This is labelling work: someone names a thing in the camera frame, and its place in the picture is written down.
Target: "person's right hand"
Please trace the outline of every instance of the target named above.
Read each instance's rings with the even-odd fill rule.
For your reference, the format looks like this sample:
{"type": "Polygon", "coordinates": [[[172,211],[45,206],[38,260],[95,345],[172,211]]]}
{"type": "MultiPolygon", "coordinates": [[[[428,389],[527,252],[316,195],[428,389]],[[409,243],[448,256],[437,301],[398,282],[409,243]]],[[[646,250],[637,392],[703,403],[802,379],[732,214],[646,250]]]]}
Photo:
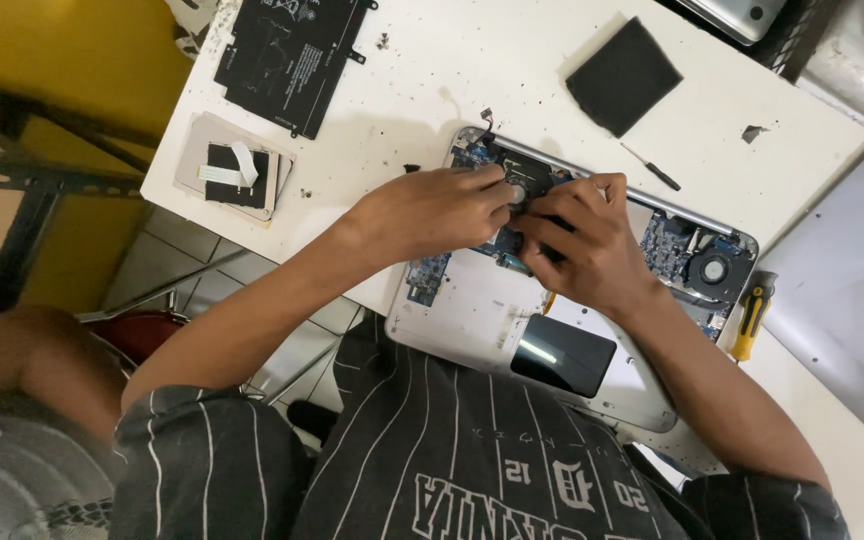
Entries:
{"type": "Polygon", "coordinates": [[[543,287],[616,322],[665,289],[649,272],[633,237],[625,184],[621,173],[576,178],[534,200],[526,215],[510,222],[525,236],[519,258],[543,287]],[[546,215],[558,215],[575,231],[542,217],[546,215]],[[566,260],[553,263],[541,253],[542,244],[566,260]]]}

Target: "leg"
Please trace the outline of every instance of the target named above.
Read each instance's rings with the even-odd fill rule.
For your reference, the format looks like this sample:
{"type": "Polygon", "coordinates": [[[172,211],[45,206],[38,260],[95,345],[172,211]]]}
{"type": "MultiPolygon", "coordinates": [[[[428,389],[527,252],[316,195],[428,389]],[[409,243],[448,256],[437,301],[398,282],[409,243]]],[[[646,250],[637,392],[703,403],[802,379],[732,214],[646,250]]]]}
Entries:
{"type": "Polygon", "coordinates": [[[111,444],[126,385],[74,317],[50,307],[0,313],[0,394],[20,389],[111,444]]]}

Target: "silver laptop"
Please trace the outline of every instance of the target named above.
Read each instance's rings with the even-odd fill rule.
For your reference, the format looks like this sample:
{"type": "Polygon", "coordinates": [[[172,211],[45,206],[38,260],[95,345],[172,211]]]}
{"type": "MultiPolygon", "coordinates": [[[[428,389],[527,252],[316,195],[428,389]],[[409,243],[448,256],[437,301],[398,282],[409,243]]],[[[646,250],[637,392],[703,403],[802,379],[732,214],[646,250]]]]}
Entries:
{"type": "MultiPolygon", "coordinates": [[[[482,129],[460,129],[446,166],[498,163],[518,194],[512,213],[553,187],[591,173],[482,129]]],[[[709,339],[719,338],[752,273],[748,234],[629,189],[629,219],[653,274],[709,339]]],[[[386,321],[399,343],[539,385],[582,411],[664,433],[677,414],[630,336],[593,309],[552,296],[502,228],[486,244],[412,261],[386,321]]]]}
{"type": "Polygon", "coordinates": [[[762,258],[765,327],[864,423],[864,160],[762,258]]]}
{"type": "Polygon", "coordinates": [[[765,37],[786,0],[678,0],[743,45],[765,37]]]}

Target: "person's left hand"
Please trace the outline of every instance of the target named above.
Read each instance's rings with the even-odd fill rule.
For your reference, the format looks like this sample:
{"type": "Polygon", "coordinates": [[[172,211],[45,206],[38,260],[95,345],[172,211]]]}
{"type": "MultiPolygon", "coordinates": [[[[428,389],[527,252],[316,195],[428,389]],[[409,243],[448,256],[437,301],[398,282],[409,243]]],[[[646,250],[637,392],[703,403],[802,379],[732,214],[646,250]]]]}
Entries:
{"type": "Polygon", "coordinates": [[[481,245],[509,222],[515,198],[491,164],[400,176],[357,202],[336,232],[382,267],[481,245]]]}

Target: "hand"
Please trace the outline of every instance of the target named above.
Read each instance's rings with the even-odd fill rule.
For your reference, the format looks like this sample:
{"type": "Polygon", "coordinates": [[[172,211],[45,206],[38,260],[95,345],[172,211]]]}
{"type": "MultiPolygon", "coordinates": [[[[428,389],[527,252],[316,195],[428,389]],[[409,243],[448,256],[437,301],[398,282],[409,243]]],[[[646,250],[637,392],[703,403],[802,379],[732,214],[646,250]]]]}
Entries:
{"type": "Polygon", "coordinates": [[[478,246],[509,221],[515,191],[504,179],[495,164],[410,173],[367,194],[336,227],[382,268],[478,246]]]}
{"type": "Polygon", "coordinates": [[[632,235],[624,174],[593,175],[558,185],[534,200],[528,214],[510,226],[524,234],[519,258],[543,287],[615,322],[665,289],[649,272],[632,235]],[[558,215],[575,231],[568,232],[544,215],[558,215]],[[542,244],[567,259],[553,263],[540,252],[542,244]]]}

